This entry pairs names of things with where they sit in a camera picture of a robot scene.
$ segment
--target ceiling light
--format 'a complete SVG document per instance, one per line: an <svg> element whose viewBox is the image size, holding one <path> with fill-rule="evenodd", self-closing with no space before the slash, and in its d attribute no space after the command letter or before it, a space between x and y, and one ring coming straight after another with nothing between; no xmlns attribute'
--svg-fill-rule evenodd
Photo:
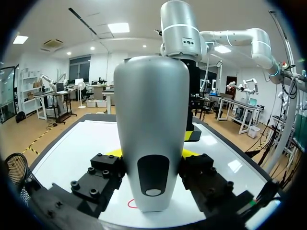
<svg viewBox="0 0 307 230"><path fill-rule="evenodd" d="M29 37L27 36L20 36L18 35L15 40L13 41L13 44L23 44L26 42L26 40L28 39Z"/></svg>
<svg viewBox="0 0 307 230"><path fill-rule="evenodd" d="M225 46L216 46L216 47L214 47L214 49L215 49L215 51L217 51L217 52L219 52L219 53L221 53L221 54L225 54L225 53L231 52L231 50L228 49L228 48L225 47Z"/></svg>
<svg viewBox="0 0 307 230"><path fill-rule="evenodd" d="M129 33L129 24L128 23L114 23L108 24L108 27L112 33Z"/></svg>

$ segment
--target computer monitor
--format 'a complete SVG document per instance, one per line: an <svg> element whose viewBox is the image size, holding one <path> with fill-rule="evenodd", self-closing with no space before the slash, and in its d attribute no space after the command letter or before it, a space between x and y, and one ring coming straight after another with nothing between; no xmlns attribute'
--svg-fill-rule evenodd
<svg viewBox="0 0 307 230"><path fill-rule="evenodd" d="M64 91L64 83L56 83L57 92Z"/></svg>
<svg viewBox="0 0 307 230"><path fill-rule="evenodd" d="M249 103L252 104L252 105L257 105L257 100L250 98Z"/></svg>

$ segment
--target silver cylindrical object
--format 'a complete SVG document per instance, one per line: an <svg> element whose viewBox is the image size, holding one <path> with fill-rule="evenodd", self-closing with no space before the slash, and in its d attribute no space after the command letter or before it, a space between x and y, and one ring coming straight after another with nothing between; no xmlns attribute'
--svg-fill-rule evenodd
<svg viewBox="0 0 307 230"><path fill-rule="evenodd" d="M114 71L118 134L136 206L165 210L187 124L189 71L176 59L134 57Z"/></svg>
<svg viewBox="0 0 307 230"><path fill-rule="evenodd" d="M168 1L161 7L162 38L165 54L180 59L200 61L201 40L196 18L189 4Z"/></svg>

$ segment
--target white platform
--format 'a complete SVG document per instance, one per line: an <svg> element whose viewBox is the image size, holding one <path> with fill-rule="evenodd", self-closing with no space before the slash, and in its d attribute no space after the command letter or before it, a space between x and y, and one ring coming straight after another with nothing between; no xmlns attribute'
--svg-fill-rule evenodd
<svg viewBox="0 0 307 230"><path fill-rule="evenodd" d="M217 171L235 183L236 195L249 190L257 196L266 180L239 154L222 142L216 135L202 125L198 142L187 142L184 148L214 159ZM114 122L79 122L60 141L58 141L34 168L33 173L46 188L56 183L71 192L70 182L78 180L91 166L90 159L98 154L106 154L120 148L117 124ZM181 226L205 219L199 212L190 191L185 190L178 177L175 191L167 210L143 213L135 206L128 179L125 176L119 190L115 190L105 212L99 219L111 224L135 228L167 228ZM249 229L257 228L274 209L278 201L271 202L247 222Z"/></svg>

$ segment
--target storage box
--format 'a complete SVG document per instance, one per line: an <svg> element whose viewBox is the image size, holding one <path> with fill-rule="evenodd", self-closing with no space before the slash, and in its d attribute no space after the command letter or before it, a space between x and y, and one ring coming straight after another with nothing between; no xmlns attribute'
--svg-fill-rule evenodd
<svg viewBox="0 0 307 230"><path fill-rule="evenodd" d="M33 95L34 95L34 94L33 94L32 92L29 92L29 93L27 94L28 99L29 99L29 100L33 99Z"/></svg>
<svg viewBox="0 0 307 230"><path fill-rule="evenodd" d="M88 101L86 101L86 105L89 108L95 108L97 106L97 103L96 103L95 100L88 100Z"/></svg>
<svg viewBox="0 0 307 230"><path fill-rule="evenodd" d="M96 100L98 108L106 108L106 100Z"/></svg>
<svg viewBox="0 0 307 230"><path fill-rule="evenodd" d="M251 126L249 127L249 130L248 130L248 135L251 137L251 138L255 138L257 136L257 133L259 132L259 128L256 127L256 126Z"/></svg>
<svg viewBox="0 0 307 230"><path fill-rule="evenodd" d="M39 87L40 87L39 82L34 82L33 83L33 88L39 88Z"/></svg>

